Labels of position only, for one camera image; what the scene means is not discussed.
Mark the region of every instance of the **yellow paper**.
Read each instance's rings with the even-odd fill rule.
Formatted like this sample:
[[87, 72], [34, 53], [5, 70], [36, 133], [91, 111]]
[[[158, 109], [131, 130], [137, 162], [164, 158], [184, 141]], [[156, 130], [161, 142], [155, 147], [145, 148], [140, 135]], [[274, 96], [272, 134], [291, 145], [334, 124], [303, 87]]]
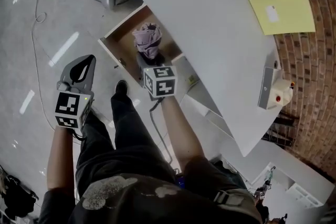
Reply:
[[309, 0], [249, 0], [264, 35], [315, 32]]

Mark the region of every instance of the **white desk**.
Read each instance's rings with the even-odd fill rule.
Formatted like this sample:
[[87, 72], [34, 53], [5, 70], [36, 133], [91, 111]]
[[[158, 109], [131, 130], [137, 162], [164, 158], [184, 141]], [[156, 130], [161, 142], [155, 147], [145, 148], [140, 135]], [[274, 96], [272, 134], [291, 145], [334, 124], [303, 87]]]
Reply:
[[195, 69], [246, 156], [280, 112], [257, 105], [264, 66], [279, 63], [273, 36], [263, 35], [248, 0], [144, 2]]

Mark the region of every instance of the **drawer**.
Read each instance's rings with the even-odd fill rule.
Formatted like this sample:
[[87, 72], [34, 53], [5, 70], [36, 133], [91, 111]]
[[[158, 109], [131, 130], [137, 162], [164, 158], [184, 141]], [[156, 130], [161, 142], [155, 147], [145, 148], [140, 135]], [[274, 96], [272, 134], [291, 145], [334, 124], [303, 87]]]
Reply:
[[172, 61], [182, 54], [170, 34], [146, 5], [139, 7], [103, 38], [98, 40], [111, 58], [138, 83], [142, 75], [136, 61], [138, 50], [134, 45], [132, 32], [135, 29], [139, 29], [145, 22], [156, 23], [161, 27], [162, 40], [159, 50], [165, 57], [165, 62]]

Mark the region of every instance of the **shoe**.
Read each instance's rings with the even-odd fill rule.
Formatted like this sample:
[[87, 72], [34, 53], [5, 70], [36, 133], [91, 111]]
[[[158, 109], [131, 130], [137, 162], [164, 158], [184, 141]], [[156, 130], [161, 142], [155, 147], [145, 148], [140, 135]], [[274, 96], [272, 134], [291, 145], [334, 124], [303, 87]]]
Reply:
[[128, 94], [128, 84], [125, 80], [119, 80], [115, 88], [116, 93]]

